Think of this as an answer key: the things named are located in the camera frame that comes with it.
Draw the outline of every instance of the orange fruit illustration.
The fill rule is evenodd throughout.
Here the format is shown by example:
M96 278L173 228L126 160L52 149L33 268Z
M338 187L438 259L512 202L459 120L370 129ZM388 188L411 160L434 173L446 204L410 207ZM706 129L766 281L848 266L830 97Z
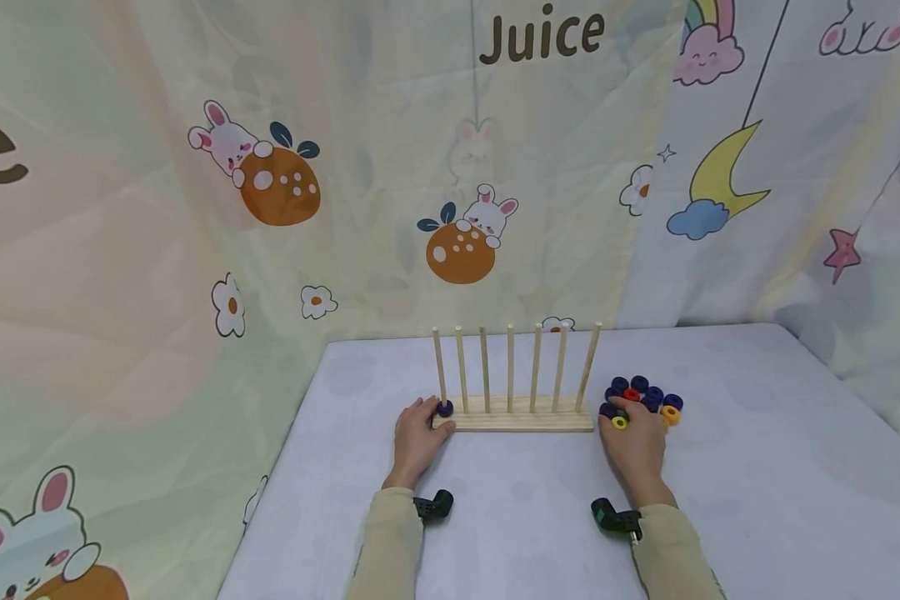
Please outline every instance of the orange fruit illustration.
M26 600L129 600L127 588L117 571L95 564L83 577L64 582L57 575L33 590Z
M246 174L240 194L247 209L261 223L273 226L302 223L320 208L317 176L303 157L285 147L271 156L249 154L240 168Z
M446 283L476 283L493 270L496 251L479 229L461 232L454 222L433 232L427 244L427 264Z

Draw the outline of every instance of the blue cloud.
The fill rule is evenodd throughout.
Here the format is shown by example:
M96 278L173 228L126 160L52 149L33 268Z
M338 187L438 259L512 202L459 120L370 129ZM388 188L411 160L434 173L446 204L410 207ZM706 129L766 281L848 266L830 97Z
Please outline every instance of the blue cloud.
M692 240L702 240L709 233L719 232L730 220L730 211L712 200L697 200L670 217L667 230L673 235L686 235Z

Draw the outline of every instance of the yellow crescent moon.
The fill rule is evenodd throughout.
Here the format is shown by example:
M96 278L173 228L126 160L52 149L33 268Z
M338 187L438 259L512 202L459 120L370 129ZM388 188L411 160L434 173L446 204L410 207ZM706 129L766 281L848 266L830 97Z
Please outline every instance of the yellow crescent moon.
M730 133L713 147L703 158L690 182L690 201L712 200L730 212L728 219L763 200L771 190L739 195L733 191L733 167L740 158L749 140L753 138L756 128L762 121L757 121L739 132Z

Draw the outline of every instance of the fabric backdrop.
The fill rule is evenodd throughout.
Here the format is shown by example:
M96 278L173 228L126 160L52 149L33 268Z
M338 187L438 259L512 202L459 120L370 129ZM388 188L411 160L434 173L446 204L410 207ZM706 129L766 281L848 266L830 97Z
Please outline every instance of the fabric backdrop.
M212 598L326 343L558 320L900 431L900 0L0 0L0 599Z

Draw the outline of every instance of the white table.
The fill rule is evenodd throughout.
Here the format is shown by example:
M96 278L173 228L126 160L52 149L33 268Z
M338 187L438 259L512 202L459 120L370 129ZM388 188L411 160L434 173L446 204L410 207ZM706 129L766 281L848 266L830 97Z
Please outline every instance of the white table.
M549 391L557 335L544 338ZM568 402L588 339L570 334ZM506 338L488 345L492 393L505 393ZM479 338L465 347L479 406ZM532 347L532 334L516 337L518 393L528 392ZM443 356L448 393L460 393L449 337ZM728 598L900 599L900 438L784 329L604 332L590 412L614 375L638 373L685 400L664 477ZM394 419L431 393L431 339L331 343L220 598L342 598ZM425 532L417 598L643 598L628 544L590 516L594 498L628 507L596 433L458 433L417 494L439 488L455 503Z

